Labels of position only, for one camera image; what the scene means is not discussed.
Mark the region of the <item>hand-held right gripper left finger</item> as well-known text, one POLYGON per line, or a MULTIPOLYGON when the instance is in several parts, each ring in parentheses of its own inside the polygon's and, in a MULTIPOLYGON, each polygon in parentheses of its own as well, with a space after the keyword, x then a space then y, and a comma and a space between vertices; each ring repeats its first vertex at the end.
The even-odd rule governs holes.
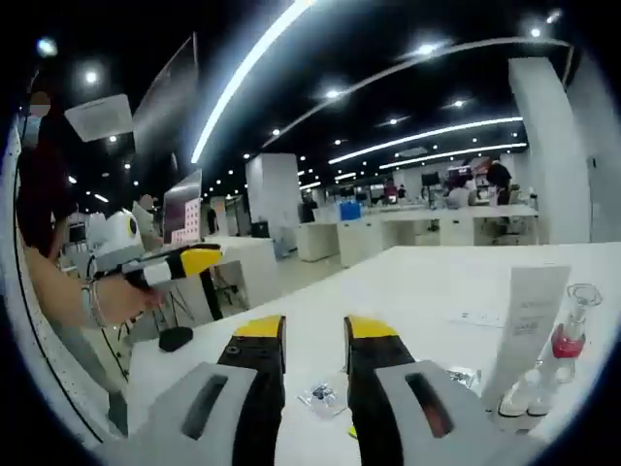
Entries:
POLYGON ((285 405, 285 316, 250 321, 150 407, 132 435, 100 445, 102 465, 272 465, 285 405))

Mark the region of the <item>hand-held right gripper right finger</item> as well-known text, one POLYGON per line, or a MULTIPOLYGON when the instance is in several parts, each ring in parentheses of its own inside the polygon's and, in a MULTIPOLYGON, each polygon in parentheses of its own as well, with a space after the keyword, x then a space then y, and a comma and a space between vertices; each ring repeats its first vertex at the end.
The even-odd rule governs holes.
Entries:
POLYGON ((364 465, 530 465, 534 441, 501 430, 480 399, 386 323, 346 316, 347 404, 364 465))

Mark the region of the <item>person's left hand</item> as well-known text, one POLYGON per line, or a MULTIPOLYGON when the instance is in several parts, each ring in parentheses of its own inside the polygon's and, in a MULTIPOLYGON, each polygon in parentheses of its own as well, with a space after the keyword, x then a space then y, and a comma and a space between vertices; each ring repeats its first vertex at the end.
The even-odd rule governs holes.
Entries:
POLYGON ((110 276, 94 283, 96 305, 106 324, 120 324, 161 304, 156 289, 139 289, 122 276, 110 276))

